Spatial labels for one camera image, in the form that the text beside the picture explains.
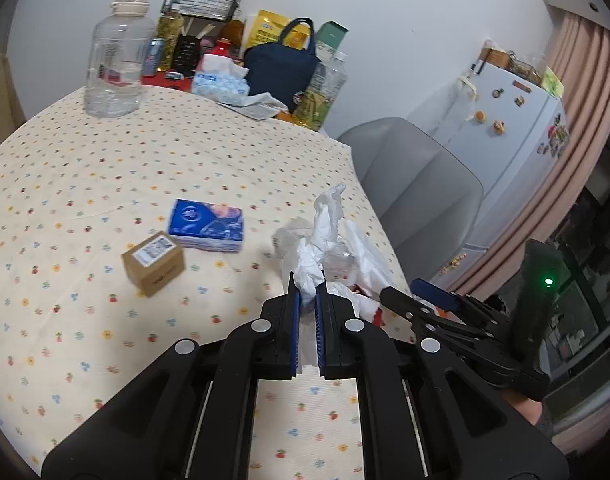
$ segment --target navy blue bag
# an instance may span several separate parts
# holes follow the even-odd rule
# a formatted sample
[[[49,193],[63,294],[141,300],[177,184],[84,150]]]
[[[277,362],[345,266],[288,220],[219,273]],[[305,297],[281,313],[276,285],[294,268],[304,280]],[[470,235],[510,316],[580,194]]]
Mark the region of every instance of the navy blue bag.
[[[306,50],[283,44],[288,32],[299,23],[306,23],[311,29]],[[277,43],[253,46],[245,52],[243,62],[249,69],[245,77],[249,95],[269,92],[293,112],[319,63],[314,22],[309,18],[296,18],[285,27]]]

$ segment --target curtain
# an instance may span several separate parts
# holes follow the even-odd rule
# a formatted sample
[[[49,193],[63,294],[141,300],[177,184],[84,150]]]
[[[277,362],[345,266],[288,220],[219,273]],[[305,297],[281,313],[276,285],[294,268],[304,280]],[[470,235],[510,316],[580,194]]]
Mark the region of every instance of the curtain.
[[[529,238],[544,241],[582,191],[610,134],[610,31],[567,12],[549,65],[565,86],[569,145],[501,237],[453,285],[484,300],[519,269]]]

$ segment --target blue tissue pack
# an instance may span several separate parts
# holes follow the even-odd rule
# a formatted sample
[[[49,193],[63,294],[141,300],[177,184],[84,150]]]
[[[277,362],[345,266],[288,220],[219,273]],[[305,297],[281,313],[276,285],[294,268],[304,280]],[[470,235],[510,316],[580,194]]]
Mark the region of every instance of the blue tissue pack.
[[[243,247],[243,212],[227,205],[178,199],[167,232],[183,247],[237,252]]]

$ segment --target yellow package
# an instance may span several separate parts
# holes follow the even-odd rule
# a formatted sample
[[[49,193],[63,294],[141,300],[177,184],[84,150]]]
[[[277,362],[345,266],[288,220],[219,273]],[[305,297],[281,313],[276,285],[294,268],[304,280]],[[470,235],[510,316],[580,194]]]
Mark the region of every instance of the yellow package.
[[[281,16],[268,10],[259,10],[258,17],[245,43],[245,50],[261,43],[276,43],[280,33],[287,27],[290,21],[286,16]],[[287,34],[284,44],[291,48],[302,50],[308,37],[309,27],[299,23]]]

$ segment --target white bottle cap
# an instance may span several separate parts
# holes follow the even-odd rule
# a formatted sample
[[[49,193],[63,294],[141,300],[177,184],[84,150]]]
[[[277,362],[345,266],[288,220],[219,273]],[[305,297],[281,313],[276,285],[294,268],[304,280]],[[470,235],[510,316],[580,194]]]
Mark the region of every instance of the white bottle cap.
[[[144,16],[149,10],[149,0],[116,0],[112,3],[113,14],[119,16]]]

